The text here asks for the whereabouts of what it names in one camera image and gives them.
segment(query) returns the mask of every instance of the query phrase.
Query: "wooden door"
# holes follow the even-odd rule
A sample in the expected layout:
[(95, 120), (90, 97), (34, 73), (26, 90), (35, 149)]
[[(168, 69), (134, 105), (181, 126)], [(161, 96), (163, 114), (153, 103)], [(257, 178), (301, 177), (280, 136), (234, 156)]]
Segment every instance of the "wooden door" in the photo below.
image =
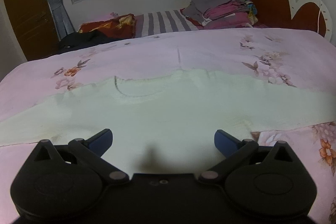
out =
[(16, 38), (28, 61), (58, 49), (58, 37), (47, 0), (4, 0)]

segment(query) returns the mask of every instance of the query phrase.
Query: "pink bed sheet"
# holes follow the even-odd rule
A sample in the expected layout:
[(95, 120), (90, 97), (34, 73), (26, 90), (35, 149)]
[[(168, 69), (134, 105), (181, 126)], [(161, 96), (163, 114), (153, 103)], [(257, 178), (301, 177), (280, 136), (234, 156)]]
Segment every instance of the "pink bed sheet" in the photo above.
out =
[[(201, 68), (336, 94), (335, 67), (336, 48), (310, 31), (242, 28), (165, 33), (20, 65), (0, 83), (0, 121), (48, 95), (71, 92), (114, 75), (145, 79), (176, 69)], [(310, 216), (320, 224), (335, 224), (335, 124), (331, 121), (316, 127), (254, 135), (259, 136), (261, 145), (273, 145), (276, 140), (289, 142), (318, 187)], [(33, 147), (34, 144), (0, 147), (1, 224), (10, 223), (17, 216), (9, 187)]]

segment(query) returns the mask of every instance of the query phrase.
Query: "headboard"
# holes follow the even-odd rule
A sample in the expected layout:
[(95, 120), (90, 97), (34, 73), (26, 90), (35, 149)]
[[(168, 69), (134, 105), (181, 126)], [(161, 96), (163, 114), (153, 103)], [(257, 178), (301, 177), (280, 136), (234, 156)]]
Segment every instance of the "headboard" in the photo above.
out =
[[(260, 23), (273, 28), (302, 29), (317, 32), (320, 0), (251, 0)], [(321, 1), (319, 34), (331, 39), (332, 20)]]

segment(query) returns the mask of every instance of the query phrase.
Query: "triangular cutout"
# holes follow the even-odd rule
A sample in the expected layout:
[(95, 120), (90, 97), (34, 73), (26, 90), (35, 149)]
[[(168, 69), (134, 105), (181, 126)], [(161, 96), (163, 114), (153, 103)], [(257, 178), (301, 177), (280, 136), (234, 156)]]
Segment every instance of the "triangular cutout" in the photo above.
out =
[(293, 162), (292, 158), (290, 155), (287, 153), (286, 148), (281, 146), (277, 152), (277, 154), (274, 157), (275, 160), (282, 160), (282, 161), (288, 161), (288, 162)]
[(50, 155), (45, 147), (41, 147), (40, 151), (38, 152), (35, 158), (35, 161), (39, 160), (50, 160)]

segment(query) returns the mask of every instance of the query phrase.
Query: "stack of folded fabric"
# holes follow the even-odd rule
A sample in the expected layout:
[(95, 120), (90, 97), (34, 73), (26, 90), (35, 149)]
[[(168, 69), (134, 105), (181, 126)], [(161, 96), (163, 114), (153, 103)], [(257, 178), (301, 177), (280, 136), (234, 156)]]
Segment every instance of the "stack of folded fabric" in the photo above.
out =
[(250, 0), (191, 0), (181, 12), (194, 25), (208, 30), (248, 27), (258, 21)]

